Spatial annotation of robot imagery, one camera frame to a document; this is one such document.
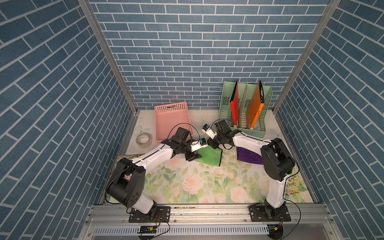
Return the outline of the green grey microfibre cloth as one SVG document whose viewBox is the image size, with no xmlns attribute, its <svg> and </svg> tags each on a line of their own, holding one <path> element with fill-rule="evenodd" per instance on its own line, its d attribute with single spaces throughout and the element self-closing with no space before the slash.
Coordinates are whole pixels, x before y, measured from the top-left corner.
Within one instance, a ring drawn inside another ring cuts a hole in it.
<svg viewBox="0 0 384 240">
<path fill-rule="evenodd" d="M 222 152 L 223 150 L 220 148 L 213 149 L 211 146 L 207 146 L 198 150 L 198 154 L 202 157 L 196 159 L 195 161 L 214 167 L 219 167 L 222 161 Z"/>
</svg>

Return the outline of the purple square dishcloth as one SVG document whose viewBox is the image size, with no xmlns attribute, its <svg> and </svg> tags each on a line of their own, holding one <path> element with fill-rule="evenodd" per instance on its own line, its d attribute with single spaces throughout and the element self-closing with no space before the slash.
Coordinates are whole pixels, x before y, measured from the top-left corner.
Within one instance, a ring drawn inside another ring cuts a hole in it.
<svg viewBox="0 0 384 240">
<path fill-rule="evenodd" d="M 249 164 L 263 165 L 263 158 L 260 154 L 237 147 L 237 160 Z"/>
</svg>

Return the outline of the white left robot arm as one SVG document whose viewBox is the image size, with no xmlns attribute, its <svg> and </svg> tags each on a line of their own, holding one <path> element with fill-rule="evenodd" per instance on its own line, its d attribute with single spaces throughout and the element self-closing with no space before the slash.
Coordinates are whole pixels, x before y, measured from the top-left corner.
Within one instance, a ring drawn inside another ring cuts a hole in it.
<svg viewBox="0 0 384 240">
<path fill-rule="evenodd" d="M 174 136 L 162 141 L 149 153 L 132 160 L 123 158 L 118 161 L 105 194 L 127 208 L 133 208 L 145 215 L 155 215 L 157 203 L 142 194 L 146 174 L 179 154 L 184 155 L 189 162 L 201 158 L 197 151 L 207 147 L 207 141 L 205 139 L 188 140 L 190 136 L 190 131 L 178 128 Z"/>
</svg>

